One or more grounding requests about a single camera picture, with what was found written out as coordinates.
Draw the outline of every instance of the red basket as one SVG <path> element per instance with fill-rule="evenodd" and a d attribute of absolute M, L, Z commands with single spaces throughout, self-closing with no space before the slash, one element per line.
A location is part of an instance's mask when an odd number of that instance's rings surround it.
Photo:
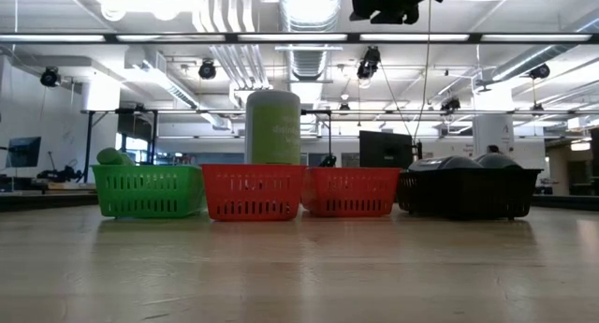
<path fill-rule="evenodd" d="M 303 206 L 317 216 L 391 213 L 400 169 L 311 168 L 304 177 Z"/>
<path fill-rule="evenodd" d="M 304 166 L 202 165 L 210 218 L 290 220 L 298 214 Z"/>

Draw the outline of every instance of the computer monitor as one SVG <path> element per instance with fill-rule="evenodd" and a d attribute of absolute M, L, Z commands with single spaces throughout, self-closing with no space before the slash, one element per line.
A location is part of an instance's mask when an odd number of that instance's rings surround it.
<path fill-rule="evenodd" d="M 412 137 L 385 132 L 359 132 L 362 168 L 408 169 L 414 162 Z"/>
<path fill-rule="evenodd" d="M 7 168 L 35 168 L 41 137 L 11 139 L 8 143 Z"/>

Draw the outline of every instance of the basket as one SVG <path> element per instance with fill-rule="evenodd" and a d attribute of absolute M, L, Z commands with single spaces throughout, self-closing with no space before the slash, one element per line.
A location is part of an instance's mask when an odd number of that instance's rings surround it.
<path fill-rule="evenodd" d="M 513 219 L 528 215 L 539 169 L 439 169 L 405 172 L 400 207 L 450 218 Z"/>
<path fill-rule="evenodd" d="M 311 168 L 303 206 L 317 216 L 381 216 L 391 213 L 400 169 Z"/>
<path fill-rule="evenodd" d="M 290 220 L 300 205 L 304 166 L 202 165 L 210 218 Z"/>
<path fill-rule="evenodd" d="M 92 166 L 104 216 L 179 218 L 201 210 L 201 170 L 193 167 Z"/>

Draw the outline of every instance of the black basket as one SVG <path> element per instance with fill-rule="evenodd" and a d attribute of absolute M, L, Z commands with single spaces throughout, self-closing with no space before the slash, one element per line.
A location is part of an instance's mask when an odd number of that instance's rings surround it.
<path fill-rule="evenodd" d="M 397 197 L 409 213 L 451 218 L 528 215 L 540 169 L 439 169 L 400 174 Z"/>

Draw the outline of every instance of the green basket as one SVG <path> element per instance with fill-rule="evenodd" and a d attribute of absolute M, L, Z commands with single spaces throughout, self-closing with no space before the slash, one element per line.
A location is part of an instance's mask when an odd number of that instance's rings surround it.
<path fill-rule="evenodd" d="M 104 216 L 179 218 L 201 211 L 204 183 L 193 167 L 92 166 Z"/>

